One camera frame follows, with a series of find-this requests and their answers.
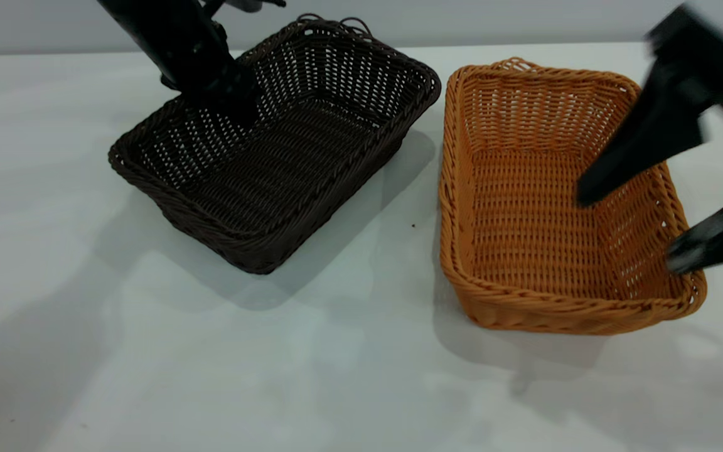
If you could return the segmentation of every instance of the table surface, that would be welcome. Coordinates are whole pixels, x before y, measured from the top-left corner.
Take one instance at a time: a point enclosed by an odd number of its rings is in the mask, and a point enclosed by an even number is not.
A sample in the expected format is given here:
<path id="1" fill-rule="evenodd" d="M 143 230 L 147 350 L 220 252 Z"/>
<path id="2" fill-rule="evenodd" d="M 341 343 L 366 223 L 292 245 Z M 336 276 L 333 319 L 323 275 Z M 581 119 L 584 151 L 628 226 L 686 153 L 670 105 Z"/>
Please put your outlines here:
<path id="1" fill-rule="evenodd" d="M 641 81 L 640 43 L 410 48 Z M 723 267 L 612 338 L 485 331 L 438 263 L 438 101 L 272 275 L 177 232 L 106 158 L 172 92 L 142 54 L 0 56 L 0 452 L 723 451 Z M 723 206 L 723 112 L 670 168 Z"/>

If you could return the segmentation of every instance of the woven basket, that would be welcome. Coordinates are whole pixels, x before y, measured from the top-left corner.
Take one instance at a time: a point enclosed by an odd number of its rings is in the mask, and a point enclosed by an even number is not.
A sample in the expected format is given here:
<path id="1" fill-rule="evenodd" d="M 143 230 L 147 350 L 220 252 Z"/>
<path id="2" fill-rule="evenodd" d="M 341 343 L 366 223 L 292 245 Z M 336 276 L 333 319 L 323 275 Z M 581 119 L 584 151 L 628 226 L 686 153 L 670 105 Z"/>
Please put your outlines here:
<path id="1" fill-rule="evenodd" d="M 665 163 L 594 208 L 575 202 L 639 92 L 622 75 L 520 59 L 451 75 L 440 261 L 480 326 L 613 335 L 699 309 L 705 275 L 665 265 L 688 228 Z"/>
<path id="2" fill-rule="evenodd" d="M 398 151 L 441 83 L 356 18 L 301 16 L 238 62 L 264 90 L 251 129 L 178 97 L 109 160 L 175 228 L 268 274 Z"/>

